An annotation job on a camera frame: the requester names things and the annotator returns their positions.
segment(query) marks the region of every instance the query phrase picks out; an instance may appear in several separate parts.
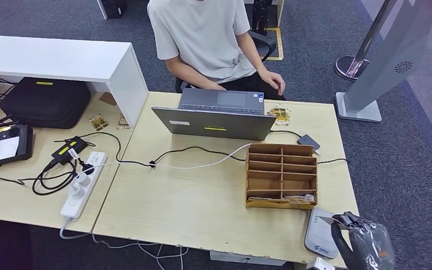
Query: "plastic wrap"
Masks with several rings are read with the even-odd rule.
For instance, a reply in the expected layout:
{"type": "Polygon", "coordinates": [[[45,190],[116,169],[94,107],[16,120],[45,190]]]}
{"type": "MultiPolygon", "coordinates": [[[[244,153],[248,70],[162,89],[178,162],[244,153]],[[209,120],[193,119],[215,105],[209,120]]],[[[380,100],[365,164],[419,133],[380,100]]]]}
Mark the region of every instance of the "plastic wrap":
{"type": "Polygon", "coordinates": [[[395,252],[385,226],[376,222],[358,221],[348,227],[352,249],[366,270],[395,269],[395,252]]]}

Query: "laptop lid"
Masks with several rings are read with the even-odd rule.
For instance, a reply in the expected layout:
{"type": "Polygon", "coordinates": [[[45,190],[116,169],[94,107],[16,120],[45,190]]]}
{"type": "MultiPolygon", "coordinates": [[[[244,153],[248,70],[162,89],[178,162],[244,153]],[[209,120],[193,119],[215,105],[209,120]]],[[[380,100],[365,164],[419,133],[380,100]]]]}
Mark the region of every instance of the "laptop lid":
{"type": "Polygon", "coordinates": [[[272,115],[151,109],[173,134],[264,141],[276,120],[272,115]]]}

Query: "man's arm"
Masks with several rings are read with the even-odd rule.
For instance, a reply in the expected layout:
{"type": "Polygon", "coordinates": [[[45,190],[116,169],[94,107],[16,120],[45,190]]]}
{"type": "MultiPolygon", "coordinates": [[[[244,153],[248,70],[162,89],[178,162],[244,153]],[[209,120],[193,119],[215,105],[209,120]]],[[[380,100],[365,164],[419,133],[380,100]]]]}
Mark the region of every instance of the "man's arm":
{"type": "Polygon", "coordinates": [[[184,80],[192,86],[197,86],[203,89],[217,89],[224,90],[222,86],[209,80],[208,78],[201,75],[194,68],[183,63],[179,56],[165,60],[168,70],[176,77],[184,80]]]}
{"type": "Polygon", "coordinates": [[[286,83],[282,79],[282,77],[274,72],[270,72],[266,69],[264,64],[262,63],[258,50],[256,49],[256,45],[254,44],[253,38],[249,35],[248,32],[236,35],[237,44],[241,48],[244,55],[247,57],[249,62],[256,68],[259,73],[259,76],[272,88],[278,90],[278,94],[282,95],[284,89],[286,88],[286,83]]]}

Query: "laptop touchpad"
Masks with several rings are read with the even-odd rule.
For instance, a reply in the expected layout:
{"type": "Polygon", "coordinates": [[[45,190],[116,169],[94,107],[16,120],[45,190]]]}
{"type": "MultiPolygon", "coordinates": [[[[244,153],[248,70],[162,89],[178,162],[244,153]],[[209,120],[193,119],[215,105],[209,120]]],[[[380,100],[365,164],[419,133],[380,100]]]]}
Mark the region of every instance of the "laptop touchpad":
{"type": "Polygon", "coordinates": [[[218,93],[218,105],[222,106],[246,106],[245,93],[218,93]]]}

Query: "drone controller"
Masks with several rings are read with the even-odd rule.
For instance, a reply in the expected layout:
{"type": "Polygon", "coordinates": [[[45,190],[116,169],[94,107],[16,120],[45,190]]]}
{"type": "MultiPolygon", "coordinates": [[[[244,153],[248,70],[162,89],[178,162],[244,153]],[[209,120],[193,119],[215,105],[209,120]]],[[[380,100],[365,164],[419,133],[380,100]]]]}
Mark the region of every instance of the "drone controller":
{"type": "Polygon", "coordinates": [[[0,124],[0,165],[31,158],[32,136],[32,128],[28,125],[18,122],[0,124]]]}

